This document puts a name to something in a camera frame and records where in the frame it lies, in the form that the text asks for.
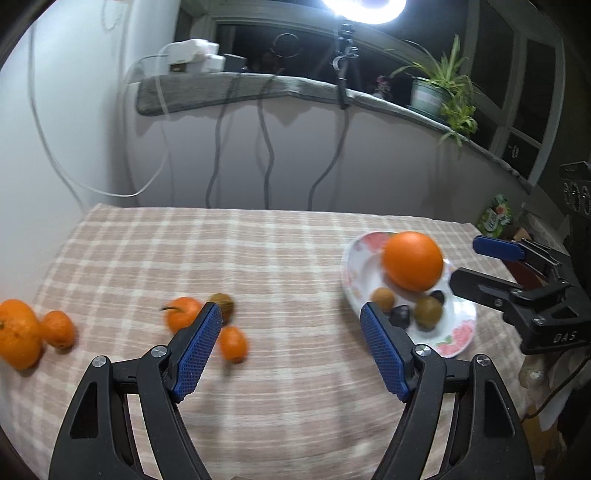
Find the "metal screw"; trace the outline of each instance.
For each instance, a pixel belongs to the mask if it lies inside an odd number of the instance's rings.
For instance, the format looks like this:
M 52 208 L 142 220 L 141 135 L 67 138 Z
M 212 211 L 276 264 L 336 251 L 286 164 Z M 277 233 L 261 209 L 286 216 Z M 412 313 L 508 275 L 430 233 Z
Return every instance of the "metal screw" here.
M 102 367 L 105 363 L 107 363 L 107 357 L 104 355 L 96 356 L 92 361 L 93 367 Z
M 477 355 L 476 362 L 483 367 L 488 367 L 491 364 L 491 359 L 488 358 L 486 355 Z
M 168 350 L 166 350 L 166 347 L 164 345 L 158 345 L 155 346 L 154 348 L 152 348 L 152 356 L 156 357 L 156 358 L 160 358 L 161 356 L 166 355 L 166 352 Z
M 431 355 L 431 349 L 427 345 L 417 345 L 414 351 L 418 356 L 429 356 Z

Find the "spider plant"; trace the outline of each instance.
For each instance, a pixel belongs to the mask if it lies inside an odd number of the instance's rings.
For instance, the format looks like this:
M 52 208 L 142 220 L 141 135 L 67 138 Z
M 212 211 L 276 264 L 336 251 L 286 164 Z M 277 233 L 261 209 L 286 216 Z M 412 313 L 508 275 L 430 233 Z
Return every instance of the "spider plant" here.
M 474 87 L 470 77 L 468 75 L 459 75 L 457 72 L 462 63 L 466 60 L 466 57 L 460 57 L 460 37 L 458 35 L 453 39 L 451 55 L 447 58 L 447 55 L 443 52 L 441 54 L 441 61 L 435 60 L 433 55 L 418 43 L 410 40 L 405 40 L 405 42 L 415 45 L 425 52 L 429 57 L 430 62 L 420 63 L 414 61 L 394 70 L 390 74 L 390 78 L 393 78 L 404 70 L 415 68 L 427 76 L 426 83 L 447 90 L 452 96 L 460 92 L 463 92 L 464 95 L 468 93 L 470 96 L 473 96 Z
M 476 107 L 472 105 L 469 98 L 463 92 L 452 96 L 452 99 L 444 103 L 441 107 L 441 113 L 446 117 L 451 131 L 443 134 L 439 139 L 441 144 L 447 138 L 453 137 L 456 140 L 458 151 L 462 149 L 462 137 L 469 137 L 478 130 L 478 123 L 472 115 Z

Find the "flower pot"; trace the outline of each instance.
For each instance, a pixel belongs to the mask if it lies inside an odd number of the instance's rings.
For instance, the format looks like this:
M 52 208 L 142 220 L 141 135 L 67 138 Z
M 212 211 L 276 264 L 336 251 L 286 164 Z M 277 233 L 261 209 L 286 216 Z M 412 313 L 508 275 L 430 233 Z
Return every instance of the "flower pot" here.
M 425 79 L 415 78 L 410 97 L 410 106 L 442 118 L 441 106 L 452 99 L 446 89 L 427 83 Z

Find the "green package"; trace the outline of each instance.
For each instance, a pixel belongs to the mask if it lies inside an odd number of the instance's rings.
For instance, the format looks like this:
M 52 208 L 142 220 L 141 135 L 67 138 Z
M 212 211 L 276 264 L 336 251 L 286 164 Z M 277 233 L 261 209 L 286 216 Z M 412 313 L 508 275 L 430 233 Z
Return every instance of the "green package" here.
M 498 194 L 493 199 L 491 206 L 482 212 L 476 228 L 480 230 L 482 235 L 499 238 L 503 228 L 509 225 L 512 220 L 513 216 L 507 199 L 504 195 Z

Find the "blue gripper pad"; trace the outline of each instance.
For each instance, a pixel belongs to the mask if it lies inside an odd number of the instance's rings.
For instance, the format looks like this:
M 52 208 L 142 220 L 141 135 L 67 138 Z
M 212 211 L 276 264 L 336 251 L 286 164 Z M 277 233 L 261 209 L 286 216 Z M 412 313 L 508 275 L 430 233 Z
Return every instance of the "blue gripper pad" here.
M 177 382 L 172 389 L 177 403 L 195 391 L 221 329 L 222 311 L 214 305 L 178 362 Z
M 525 252 L 518 243 L 499 240 L 498 238 L 479 235 L 472 241 L 472 248 L 477 254 L 510 262 L 525 259 Z
M 406 401 L 410 390 L 405 379 L 404 363 L 367 304 L 361 308 L 361 331 L 386 388 L 396 394 L 400 401 Z

